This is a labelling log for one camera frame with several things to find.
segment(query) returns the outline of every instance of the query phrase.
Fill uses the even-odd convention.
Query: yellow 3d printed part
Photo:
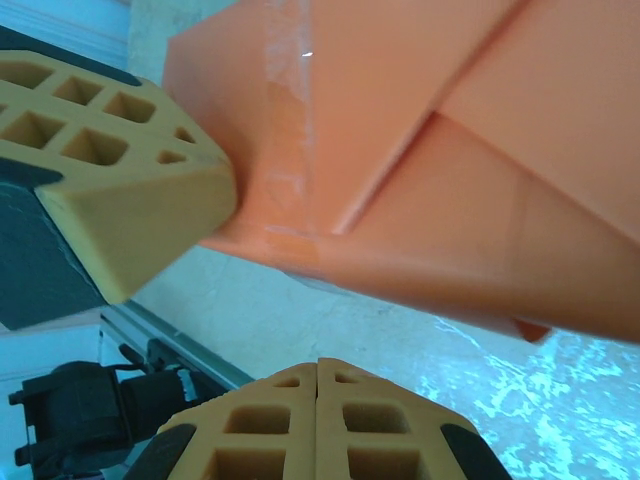
[[[464,417],[334,359],[175,415],[125,480],[505,480]]]
[[[12,312],[34,302],[43,318],[95,306],[51,309],[47,299],[58,290],[80,289],[63,278],[34,290],[51,278],[54,249],[41,258],[43,245],[58,245],[80,271],[77,283],[116,303],[233,213],[226,155],[159,87],[9,29],[0,31],[0,42],[0,183],[11,186],[0,192],[9,199],[0,207],[3,285],[39,292],[33,298],[3,288],[3,304],[16,305]],[[49,176],[36,181],[34,172]],[[20,219],[9,215],[25,208],[18,192],[51,236],[16,230]],[[25,268],[32,275],[17,282]]]

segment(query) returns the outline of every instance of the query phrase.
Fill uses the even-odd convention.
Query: orange 3d printed part
[[[161,478],[511,479],[466,418],[330,358],[174,415],[125,476]]]
[[[532,340],[640,341],[639,44],[638,2],[241,0],[166,63],[238,175],[203,245]]]
[[[151,82],[0,26],[0,321],[127,300],[235,210],[224,152]]]

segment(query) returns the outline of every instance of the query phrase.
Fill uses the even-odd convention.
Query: square hole
[[[291,410],[274,405],[236,408],[224,428],[225,433],[289,433]]]
[[[156,111],[156,106],[141,98],[119,92],[107,104],[104,111],[132,122],[146,123]]]
[[[102,91],[100,85],[87,82],[77,77],[67,79],[53,93],[56,97],[68,100],[80,105],[88,105],[93,98]]]
[[[342,415],[350,432],[409,432],[409,424],[402,410],[392,405],[349,403],[343,405]]]
[[[31,148],[44,148],[64,127],[64,123],[49,117],[27,112],[9,125],[0,138]]]
[[[209,480],[282,480],[285,450],[216,449]]]
[[[417,450],[349,448],[351,480],[429,480]]]
[[[298,377],[287,378],[286,380],[282,380],[274,385],[274,387],[278,388],[295,388],[300,386],[300,379]]]
[[[189,132],[187,132],[187,130],[182,128],[182,127],[176,128],[174,136],[178,140],[182,140],[183,142],[196,143],[195,139],[191,136],[191,134]]]
[[[187,157],[185,157],[184,155],[169,152],[167,150],[160,152],[160,155],[158,156],[158,163],[161,163],[162,165],[169,165],[171,163],[182,163],[186,161]]]
[[[51,74],[50,70],[29,62],[0,62],[0,80],[26,88],[36,88]]]
[[[75,136],[62,154],[94,165],[115,165],[129,145],[119,138],[85,128]]]

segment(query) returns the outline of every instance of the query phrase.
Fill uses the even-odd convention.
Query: orange plastic part
[[[169,432],[185,427],[195,431],[167,480],[466,480],[469,465],[461,467],[445,432],[479,435],[452,410],[320,358],[174,415],[160,427],[164,439],[156,437],[125,478],[149,476],[158,452],[171,454],[161,450]],[[507,478],[483,450],[474,472],[490,468],[490,478],[502,471]]]
[[[170,43],[165,88],[240,182],[203,245],[528,340],[640,341],[639,4],[271,3]]]

